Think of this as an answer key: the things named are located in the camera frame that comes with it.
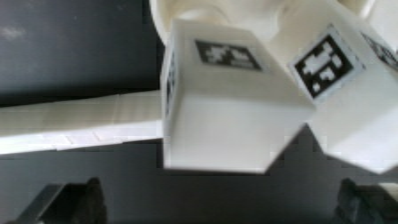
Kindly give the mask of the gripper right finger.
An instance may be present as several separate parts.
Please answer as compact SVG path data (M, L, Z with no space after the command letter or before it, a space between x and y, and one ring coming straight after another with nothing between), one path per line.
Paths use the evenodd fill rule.
M330 224L398 224L398 183L341 181Z

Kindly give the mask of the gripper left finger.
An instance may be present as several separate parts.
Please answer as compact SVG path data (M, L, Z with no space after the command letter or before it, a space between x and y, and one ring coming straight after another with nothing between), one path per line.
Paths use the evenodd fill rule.
M108 224L101 181L48 184L7 224Z

